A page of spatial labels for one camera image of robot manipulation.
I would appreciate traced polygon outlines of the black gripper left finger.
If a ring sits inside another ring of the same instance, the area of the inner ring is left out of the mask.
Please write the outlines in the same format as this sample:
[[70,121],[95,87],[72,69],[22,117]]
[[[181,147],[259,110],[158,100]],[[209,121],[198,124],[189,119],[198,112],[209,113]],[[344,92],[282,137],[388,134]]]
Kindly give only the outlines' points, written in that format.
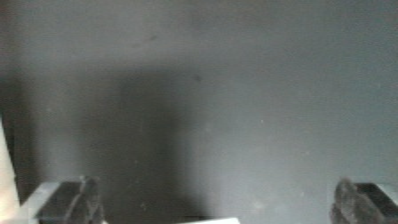
[[97,180],[44,182],[19,208],[15,224],[104,224]]

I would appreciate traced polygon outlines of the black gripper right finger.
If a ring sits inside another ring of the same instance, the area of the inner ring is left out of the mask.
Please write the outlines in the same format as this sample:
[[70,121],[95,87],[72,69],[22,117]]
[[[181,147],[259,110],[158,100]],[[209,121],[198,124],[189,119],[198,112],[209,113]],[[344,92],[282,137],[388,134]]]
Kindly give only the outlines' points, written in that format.
[[339,180],[330,224],[398,224],[398,184]]

